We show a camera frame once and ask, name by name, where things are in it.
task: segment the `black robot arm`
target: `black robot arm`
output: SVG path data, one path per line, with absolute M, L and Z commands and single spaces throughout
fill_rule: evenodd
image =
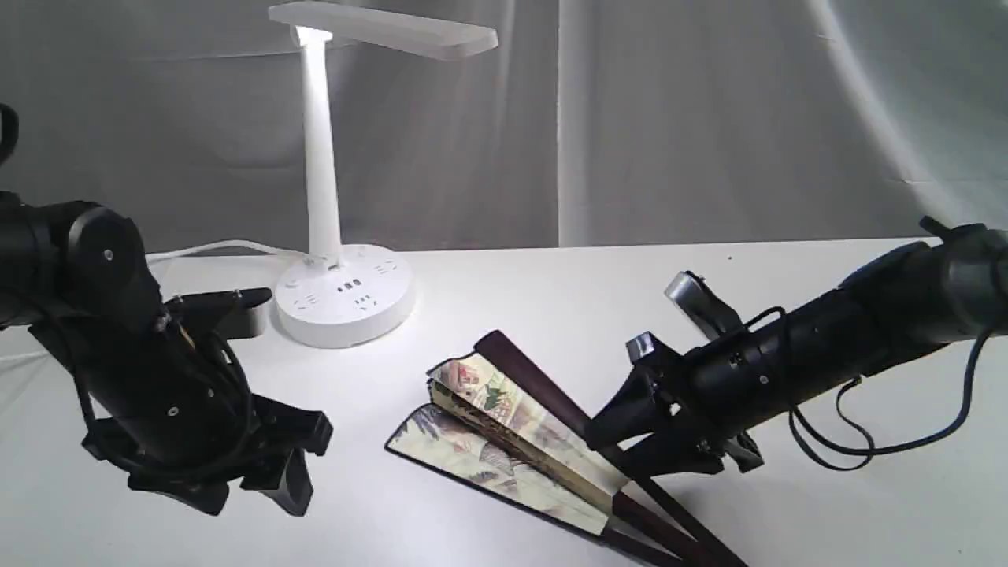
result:
M 590 447 L 648 434 L 631 447 L 623 466 L 633 474 L 713 474 L 728 455 L 746 472 L 763 464 L 748 430 L 784 412 L 828 447 L 867 457 L 936 441 L 966 419 L 973 368 L 984 342 L 1008 332 L 1008 240 L 984 225 L 949 229 L 930 218 L 921 225 L 942 243 L 901 246 L 851 274 L 791 313 L 767 310 L 749 323 L 704 281 L 682 272 L 666 295 L 711 339 L 678 354 L 650 333 L 627 343 L 630 377 L 588 429 Z M 753 330 L 764 317 L 773 322 Z M 967 369 L 964 408 L 957 422 L 917 442 L 850 449 L 807 426 L 797 406 L 842 383 L 846 391 L 892 366 L 956 341 L 977 339 Z
M 301 516 L 322 455 L 322 412 L 251 392 L 227 339 L 253 336 L 269 290 L 161 303 L 129 219 L 94 203 L 23 205 L 0 193 L 0 328 L 27 325 L 72 374 L 84 446 L 158 492 L 217 515 L 231 479 Z M 97 419 L 91 395 L 112 415 Z

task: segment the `lamp base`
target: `lamp base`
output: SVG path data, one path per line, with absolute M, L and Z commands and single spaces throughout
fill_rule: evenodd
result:
M 406 320 L 413 273 L 399 254 L 371 244 L 343 247 L 339 266 L 302 260 L 276 285 L 280 324 L 294 340 L 345 348 L 380 337 Z

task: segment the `white curtain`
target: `white curtain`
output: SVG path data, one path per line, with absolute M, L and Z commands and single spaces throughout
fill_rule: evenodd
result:
M 91 199 L 151 249 L 303 247 L 281 0 L 8 0 L 0 189 Z M 997 0 L 350 0 L 489 25 L 461 63 L 329 51 L 345 232 L 399 249 L 1008 227 Z

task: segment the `desk lamp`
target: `desk lamp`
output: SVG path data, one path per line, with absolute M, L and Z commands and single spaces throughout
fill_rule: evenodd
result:
M 327 2 L 269 8 L 292 26 L 301 52 L 308 254 L 276 285 L 280 323 L 291 337 L 343 348 L 379 337 L 413 307 L 412 271 L 397 253 L 372 244 L 343 244 L 326 77 L 333 35 L 436 60 L 461 60 L 497 46 L 489 27 Z

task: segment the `table surface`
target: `table surface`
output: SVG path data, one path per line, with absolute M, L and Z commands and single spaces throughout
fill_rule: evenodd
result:
M 277 329 L 234 348 L 257 393 L 324 410 L 335 427 L 308 457 L 316 494 L 305 518 L 233 484 L 218 518 L 134 493 L 126 475 L 80 448 L 84 425 L 69 376 L 49 358 L 0 375 L 0 557 L 21 565 L 631 565 L 633 562 L 383 450 L 425 403 L 424 371 L 504 331 L 590 414 L 622 383 L 624 342 L 653 331 L 679 350 L 703 339 L 662 297 L 680 269 L 707 277 L 743 319 L 797 307 L 901 240 L 636 246 L 406 254 L 420 286 L 391 334 L 347 350 L 299 345 Z M 186 258 L 156 264 L 165 296 L 271 287 L 289 259 Z M 35 350 L 18 329 L 0 355 Z M 867 380 L 846 409 L 880 444 L 940 429 L 956 415 L 968 344 Z M 753 567 L 995 565 L 1008 554 L 1002 449 L 1008 363 L 1001 341 L 977 370 L 973 417 L 952 438 L 877 459 L 820 468 L 786 420 L 753 430 L 766 464 L 746 475 L 660 480 Z M 807 414 L 838 441 L 862 440 L 833 413 Z

